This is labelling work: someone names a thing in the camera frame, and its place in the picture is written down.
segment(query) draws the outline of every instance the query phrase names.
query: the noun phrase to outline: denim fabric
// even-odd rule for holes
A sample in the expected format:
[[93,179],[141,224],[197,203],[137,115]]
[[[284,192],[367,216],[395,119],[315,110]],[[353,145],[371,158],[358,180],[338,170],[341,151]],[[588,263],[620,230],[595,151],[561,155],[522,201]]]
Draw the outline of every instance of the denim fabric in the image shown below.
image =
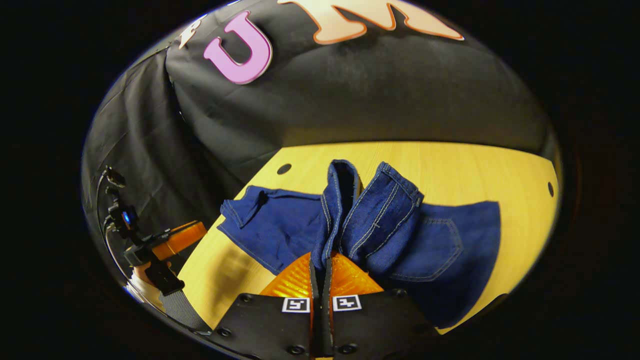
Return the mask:
[[363,191],[346,160],[330,164],[327,180],[321,195],[249,186],[241,200],[223,203],[218,229],[274,274],[310,251],[322,270],[337,250],[383,287],[407,289],[438,327],[468,313],[497,257],[497,202],[423,204],[387,163]]

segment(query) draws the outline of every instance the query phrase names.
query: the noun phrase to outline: yellow table surface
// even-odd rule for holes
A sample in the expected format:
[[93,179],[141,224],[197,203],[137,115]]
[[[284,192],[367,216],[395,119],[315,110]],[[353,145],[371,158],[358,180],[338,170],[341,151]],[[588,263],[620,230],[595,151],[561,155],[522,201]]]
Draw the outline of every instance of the yellow table surface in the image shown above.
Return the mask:
[[[424,202],[457,206],[480,201],[500,205],[501,239],[492,275],[475,306],[455,326],[509,293],[542,250],[557,209],[558,183],[549,160],[515,150],[438,142],[362,142],[306,145],[280,149],[247,184],[296,192],[321,193],[329,163],[354,164],[366,186],[381,161],[418,186]],[[278,175],[284,164],[291,169]],[[551,197],[547,183],[556,192]],[[244,195],[243,189],[236,199]],[[217,226],[200,241],[179,274],[184,294],[215,328],[240,293],[260,293],[274,275],[233,244]],[[455,326],[438,329],[443,334]]]

